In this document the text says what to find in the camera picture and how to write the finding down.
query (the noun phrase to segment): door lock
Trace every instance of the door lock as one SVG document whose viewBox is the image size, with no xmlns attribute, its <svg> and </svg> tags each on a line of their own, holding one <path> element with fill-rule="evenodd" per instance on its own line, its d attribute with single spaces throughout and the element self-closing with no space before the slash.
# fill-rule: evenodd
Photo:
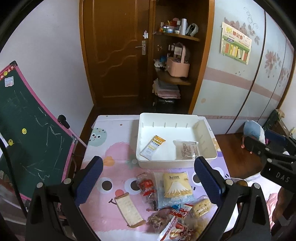
<svg viewBox="0 0 296 241">
<path fill-rule="evenodd" d="M 146 40 L 142 40 L 142 45 L 135 48 L 142 48 L 142 55 L 146 55 Z"/>
</svg>

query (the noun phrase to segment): wooden shelf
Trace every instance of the wooden shelf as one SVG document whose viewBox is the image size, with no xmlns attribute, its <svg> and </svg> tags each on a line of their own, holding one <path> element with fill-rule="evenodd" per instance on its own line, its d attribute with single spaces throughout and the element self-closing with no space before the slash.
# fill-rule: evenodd
<svg viewBox="0 0 296 241">
<path fill-rule="evenodd" d="M 161 33 L 161 32 L 155 32 L 155 34 L 156 35 L 167 35 L 167 36 L 172 36 L 172 37 L 177 37 L 177 38 L 182 38 L 182 39 L 190 39 L 190 40 L 197 41 L 197 42 L 200 41 L 200 39 L 198 39 L 198 38 L 187 36 L 187 35 L 181 35 L 181 34 L 169 34 L 169 33 Z"/>
<path fill-rule="evenodd" d="M 191 83 L 187 80 L 182 80 L 177 77 L 172 77 L 167 71 L 160 70 L 159 68 L 155 68 L 157 77 L 159 80 L 170 83 L 173 85 L 191 85 Z"/>
</svg>

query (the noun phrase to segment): pink tablecloth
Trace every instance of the pink tablecloth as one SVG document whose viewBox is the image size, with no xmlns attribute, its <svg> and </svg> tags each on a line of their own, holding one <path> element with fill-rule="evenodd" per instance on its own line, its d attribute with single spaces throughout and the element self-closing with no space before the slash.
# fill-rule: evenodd
<svg viewBox="0 0 296 241">
<path fill-rule="evenodd" d="M 80 209 L 102 241 L 153 241 L 157 237 L 148 225 L 142 225 L 135 229 L 127 227 L 114 202 L 116 196 L 129 192 L 142 217 L 147 220 L 151 215 L 151 212 L 146 211 L 149 205 L 145 203 L 145 198 L 141 196 L 140 190 L 136 186 L 136 176 L 143 172 L 157 172 L 159 170 L 142 169 L 138 165 L 135 156 L 138 125 L 138 115 L 99 116 L 93 125 L 93 132 L 89 139 L 82 168 L 94 156 L 100 156 L 104 161 L 104 169 L 87 202 L 80 205 Z M 229 172 L 222 152 L 213 132 L 210 128 L 209 130 L 218 152 L 218 157 L 210 165 L 227 179 Z M 169 169 L 166 171 L 187 171 L 193 195 L 198 198 L 206 194 L 194 172 L 194 168 Z M 236 217 L 237 213 L 234 212 L 233 220 L 230 221 L 228 229 L 233 227 Z"/>
</svg>

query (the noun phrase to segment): blue gripper pad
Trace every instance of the blue gripper pad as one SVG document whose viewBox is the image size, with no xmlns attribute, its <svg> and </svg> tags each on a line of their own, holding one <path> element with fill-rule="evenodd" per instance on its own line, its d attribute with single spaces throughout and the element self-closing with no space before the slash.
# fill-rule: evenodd
<svg viewBox="0 0 296 241">
<path fill-rule="evenodd" d="M 277 134 L 275 133 L 274 131 L 272 130 L 266 130 L 265 133 L 265 138 L 270 140 L 270 141 L 273 141 L 275 143 L 277 143 L 278 145 L 280 146 L 287 146 L 287 140 L 284 136 L 280 135 L 280 134 Z"/>
<path fill-rule="evenodd" d="M 88 172 L 80 182 L 79 186 L 76 189 L 76 198 L 75 198 L 75 205 L 78 207 L 80 204 L 85 203 L 87 198 L 89 197 L 94 185 L 96 184 L 99 176 L 103 171 L 103 160 L 99 156 L 93 157 L 91 162 L 95 162 L 91 168 L 89 168 Z"/>
<path fill-rule="evenodd" d="M 218 207 L 221 206 L 221 194 L 223 193 L 222 188 L 216 182 L 214 176 L 211 174 L 209 169 L 211 166 L 207 163 L 203 156 L 195 159 L 194 171 L 197 174 L 203 188 L 205 189 L 211 203 L 216 204 Z"/>
</svg>

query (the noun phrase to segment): green chalkboard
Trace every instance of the green chalkboard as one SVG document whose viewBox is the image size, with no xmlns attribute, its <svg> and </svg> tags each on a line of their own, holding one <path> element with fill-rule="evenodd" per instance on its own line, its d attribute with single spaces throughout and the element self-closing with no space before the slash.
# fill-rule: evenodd
<svg viewBox="0 0 296 241">
<path fill-rule="evenodd" d="M 0 133 L 9 144 L 7 150 L 23 196 L 31 198 L 38 182 L 52 185 L 62 181 L 73 138 L 38 99 L 15 61 L 0 72 Z M 0 170 L 9 173 L 3 156 Z"/>
</svg>

